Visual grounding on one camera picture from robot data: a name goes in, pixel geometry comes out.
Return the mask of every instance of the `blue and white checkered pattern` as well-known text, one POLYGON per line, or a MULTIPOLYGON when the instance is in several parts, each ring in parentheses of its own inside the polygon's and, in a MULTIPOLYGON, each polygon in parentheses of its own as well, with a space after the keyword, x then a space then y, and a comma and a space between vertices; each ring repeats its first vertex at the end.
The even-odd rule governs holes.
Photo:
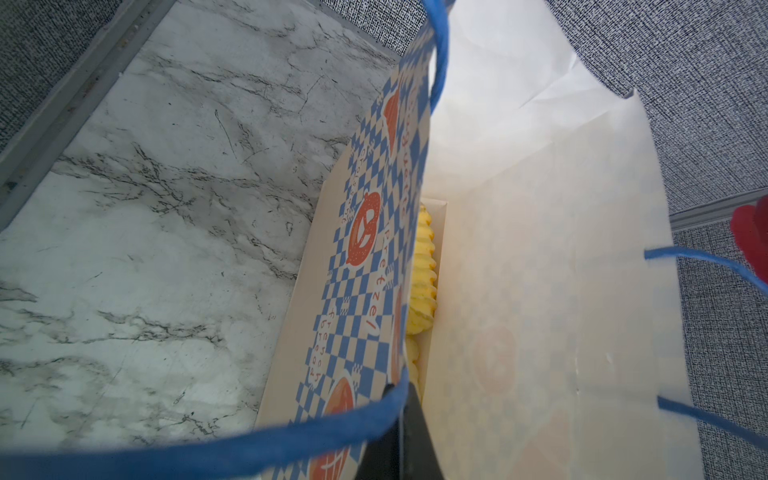
MULTIPOLYGON (((429 137, 429 59, 432 29, 425 25, 362 120, 342 160, 349 178, 339 205, 339 226, 329 258, 323 305, 315 319, 315 343, 306 351, 307 373, 296 391, 296 417, 303 422, 323 414, 336 383, 352 380, 355 404, 382 395, 391 360, 396 287, 405 284, 415 242, 419 191, 429 137), (385 100, 399 95, 396 138, 390 141, 385 100), (355 212, 364 196, 381 196, 376 244, 358 267, 347 263, 346 249, 355 212)), ((407 312, 407 305, 401 306, 407 312)), ((345 477, 356 470, 362 446, 351 448, 345 477)), ((273 480, 306 478, 310 461, 277 468, 273 480)))

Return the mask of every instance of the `blue rope handle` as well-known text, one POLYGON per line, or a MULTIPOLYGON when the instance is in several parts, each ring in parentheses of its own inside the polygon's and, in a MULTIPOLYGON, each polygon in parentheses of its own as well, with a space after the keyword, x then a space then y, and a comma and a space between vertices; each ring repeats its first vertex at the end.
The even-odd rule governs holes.
POLYGON ((745 442, 749 442, 752 445, 755 445, 758 449, 768 450, 768 437, 753 432, 752 430, 745 429, 741 425, 731 422, 730 420, 725 419, 719 415, 709 413, 706 410, 698 409, 696 407, 688 406, 684 403, 675 402, 674 400, 665 399, 662 396, 656 397, 656 401, 659 405, 659 409, 700 420, 701 422, 723 429, 726 432, 739 437, 745 442))
POLYGON ((448 73, 448 9, 442 0, 422 0, 429 23, 435 31, 435 48, 437 59, 435 60, 435 82, 432 83, 432 93, 429 95, 429 108, 432 113, 440 101, 442 89, 445 87, 445 76, 448 73))
MULTIPOLYGON (((662 247, 654 250, 645 250, 645 259, 651 260, 653 258, 665 258, 665 257, 686 257, 695 258, 698 260, 705 260, 707 262, 717 263, 718 265, 724 265, 738 273, 747 282, 752 283, 758 290, 768 296, 768 285, 758 278, 755 274, 750 272, 741 263, 728 260, 727 258, 718 257, 712 253, 703 252, 701 250, 695 250, 693 248, 685 247, 662 247)), ((665 399, 662 396, 656 398, 659 405, 659 409, 667 410, 668 412, 678 413, 680 415, 687 415, 701 422, 708 423, 709 425, 716 426, 729 432, 745 442, 749 442, 755 445, 759 449, 768 450, 768 437, 760 435, 749 429, 731 422, 724 417, 709 413, 706 410, 698 409, 685 405, 684 403, 675 402, 674 400, 665 399)))
POLYGON ((203 480, 255 475, 380 438, 406 404, 408 383, 408 370, 403 369, 400 383, 378 402, 214 442, 118 452, 0 455, 0 472, 6 478, 27 480, 203 480))
POLYGON ((695 250, 693 248, 685 247, 661 247, 653 250, 645 250, 645 260, 651 260, 653 258, 665 258, 665 257, 686 257, 695 258, 697 260, 705 260, 707 262, 717 263, 718 265, 727 266, 734 272, 738 273, 741 278, 747 282, 752 283, 763 294, 768 296, 768 285, 757 277, 754 273, 750 272, 750 269, 744 265, 727 258, 718 257, 712 253, 703 252, 701 250, 695 250))

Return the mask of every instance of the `marble countertop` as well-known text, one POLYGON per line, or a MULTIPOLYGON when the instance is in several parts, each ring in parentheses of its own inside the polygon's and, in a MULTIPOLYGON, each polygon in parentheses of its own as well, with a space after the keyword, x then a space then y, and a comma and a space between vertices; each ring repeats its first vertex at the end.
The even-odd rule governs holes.
POLYGON ((302 0, 180 0, 0 233, 0 442, 253 427, 323 179, 395 64, 302 0))

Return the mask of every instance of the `gray fabric wall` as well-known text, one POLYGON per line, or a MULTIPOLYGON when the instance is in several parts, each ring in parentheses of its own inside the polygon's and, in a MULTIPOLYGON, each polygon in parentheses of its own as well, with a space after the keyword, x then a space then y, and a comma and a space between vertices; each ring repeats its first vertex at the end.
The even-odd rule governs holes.
POLYGON ((768 186, 768 2, 548 1, 595 76, 640 93, 671 214, 768 186))
POLYGON ((0 0, 0 151, 122 0, 0 0))
MULTIPOLYGON (((746 263, 728 221, 674 242, 746 263)), ((677 272, 694 405, 768 435, 768 299, 723 266, 680 259, 677 272)), ((768 478, 768 452, 702 423, 699 436, 709 480, 768 478)))
POLYGON ((426 20, 420 0, 320 0, 381 45, 403 55, 426 20))

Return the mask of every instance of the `checkered paper wrapper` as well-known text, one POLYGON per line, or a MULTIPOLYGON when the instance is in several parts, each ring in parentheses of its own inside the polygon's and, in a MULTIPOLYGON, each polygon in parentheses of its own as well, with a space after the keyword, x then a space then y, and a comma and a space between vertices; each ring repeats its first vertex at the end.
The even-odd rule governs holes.
MULTIPOLYGON (((642 104, 588 74, 544 2, 457 2, 450 19, 435 115, 426 26, 323 186, 257 425, 398 381, 423 192, 445 208, 419 360, 445 475, 703 478, 696 423, 655 401, 690 390, 674 261, 643 259, 672 239, 642 104)), ((263 477, 353 478, 363 449, 263 477)))

